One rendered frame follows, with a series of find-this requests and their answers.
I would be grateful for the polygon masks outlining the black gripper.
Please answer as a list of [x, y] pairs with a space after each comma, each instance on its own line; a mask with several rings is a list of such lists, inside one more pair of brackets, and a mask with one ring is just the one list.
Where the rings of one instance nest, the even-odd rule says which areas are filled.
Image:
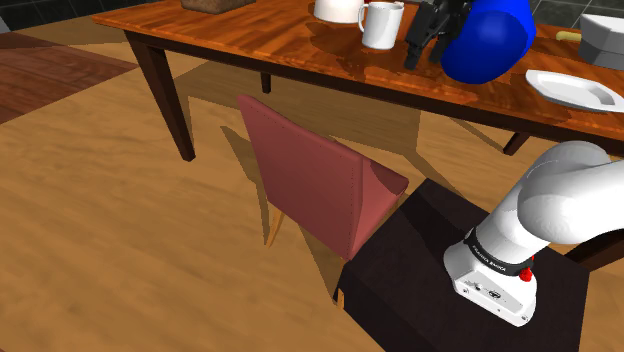
[[438, 63], [452, 40], [460, 35], [473, 3], [474, 0], [423, 0], [406, 34], [404, 67], [414, 70], [424, 48], [435, 38], [428, 60]]

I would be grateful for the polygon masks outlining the white mug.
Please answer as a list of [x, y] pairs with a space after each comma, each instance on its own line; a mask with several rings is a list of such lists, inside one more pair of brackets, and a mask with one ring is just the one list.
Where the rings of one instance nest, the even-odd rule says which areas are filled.
[[358, 11], [358, 27], [362, 32], [362, 44], [375, 50], [392, 49], [404, 8], [404, 3], [400, 1], [361, 5]]

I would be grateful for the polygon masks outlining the blue round vessel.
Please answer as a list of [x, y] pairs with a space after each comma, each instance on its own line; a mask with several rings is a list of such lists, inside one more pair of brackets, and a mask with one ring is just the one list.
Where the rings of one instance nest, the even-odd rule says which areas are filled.
[[530, 0], [475, 0], [440, 64], [455, 81], [483, 84], [513, 67], [536, 36]]

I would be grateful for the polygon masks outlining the white round bowl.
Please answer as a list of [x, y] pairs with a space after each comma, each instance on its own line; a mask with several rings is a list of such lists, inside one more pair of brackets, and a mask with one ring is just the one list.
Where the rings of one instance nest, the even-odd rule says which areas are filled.
[[315, 0], [313, 15], [330, 23], [356, 24], [364, 0]]

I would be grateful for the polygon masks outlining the white plate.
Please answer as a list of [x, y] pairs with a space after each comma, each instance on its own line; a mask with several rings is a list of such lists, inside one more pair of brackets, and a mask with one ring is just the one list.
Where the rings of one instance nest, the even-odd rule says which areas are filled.
[[593, 112], [624, 113], [624, 97], [599, 82], [543, 70], [527, 70], [525, 79], [551, 102]]

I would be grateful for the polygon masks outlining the red upholstered chair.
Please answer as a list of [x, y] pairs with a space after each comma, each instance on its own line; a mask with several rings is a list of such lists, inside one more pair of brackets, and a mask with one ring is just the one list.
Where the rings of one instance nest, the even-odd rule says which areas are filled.
[[266, 246], [288, 217], [334, 252], [343, 267], [398, 209], [409, 180], [252, 96], [240, 95], [237, 102], [274, 208]]

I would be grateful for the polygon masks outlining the white grey angular box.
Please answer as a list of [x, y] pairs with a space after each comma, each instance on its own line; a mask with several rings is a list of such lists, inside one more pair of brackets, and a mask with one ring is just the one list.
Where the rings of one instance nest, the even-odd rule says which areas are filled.
[[583, 14], [578, 54], [587, 63], [624, 71], [624, 18]]

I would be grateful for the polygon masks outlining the brown wooden table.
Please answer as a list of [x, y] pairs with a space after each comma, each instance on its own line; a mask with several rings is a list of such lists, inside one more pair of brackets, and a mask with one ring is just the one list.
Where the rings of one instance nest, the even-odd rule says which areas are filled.
[[201, 97], [225, 106], [244, 90], [237, 72], [254, 73], [262, 91], [289, 118], [325, 137], [404, 157], [441, 181], [432, 161], [456, 164], [456, 180], [484, 174], [473, 191], [497, 192], [504, 157], [530, 138], [585, 140], [624, 158], [624, 113], [587, 112], [544, 99], [526, 81], [530, 69], [579, 75], [624, 96], [624, 73], [589, 65], [577, 45], [542, 25], [528, 53], [482, 84], [459, 83], [420, 61], [404, 65], [407, 46], [365, 47], [357, 26], [318, 20], [313, 0], [256, 0], [219, 15], [160, 0], [94, 16], [124, 32], [185, 160], [195, 156], [192, 127], [180, 103], [183, 83], [203, 81]]

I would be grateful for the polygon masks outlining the dark robot stand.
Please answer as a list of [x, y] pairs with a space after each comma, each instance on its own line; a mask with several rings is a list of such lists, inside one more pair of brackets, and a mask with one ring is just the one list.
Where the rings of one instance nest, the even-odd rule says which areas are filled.
[[423, 181], [344, 266], [346, 312], [386, 352], [579, 352], [589, 272], [550, 248], [535, 256], [537, 305], [522, 327], [454, 291], [443, 253], [486, 215]]

